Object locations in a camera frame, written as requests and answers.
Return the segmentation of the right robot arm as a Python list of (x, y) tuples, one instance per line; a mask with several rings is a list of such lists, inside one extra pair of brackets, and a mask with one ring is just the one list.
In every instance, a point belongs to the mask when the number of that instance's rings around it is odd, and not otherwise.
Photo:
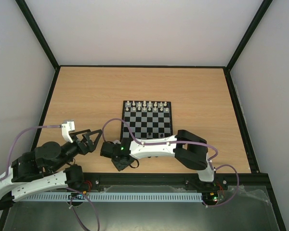
[(218, 151), (207, 141), (187, 130), (159, 139), (122, 138), (121, 142), (105, 141), (100, 156), (111, 159), (118, 171), (134, 161), (149, 157), (173, 157), (188, 169), (198, 173), (201, 185), (207, 189), (217, 183), (209, 158), (209, 149)]

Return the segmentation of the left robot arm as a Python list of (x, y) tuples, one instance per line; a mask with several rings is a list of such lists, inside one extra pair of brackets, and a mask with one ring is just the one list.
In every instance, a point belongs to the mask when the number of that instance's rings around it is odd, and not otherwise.
[(71, 141), (63, 145), (49, 141), (22, 154), (12, 162), (7, 178), (0, 176), (0, 210), (30, 195), (50, 190), (88, 190), (82, 167), (73, 161), (78, 154), (92, 153), (101, 135), (100, 129), (73, 132)]

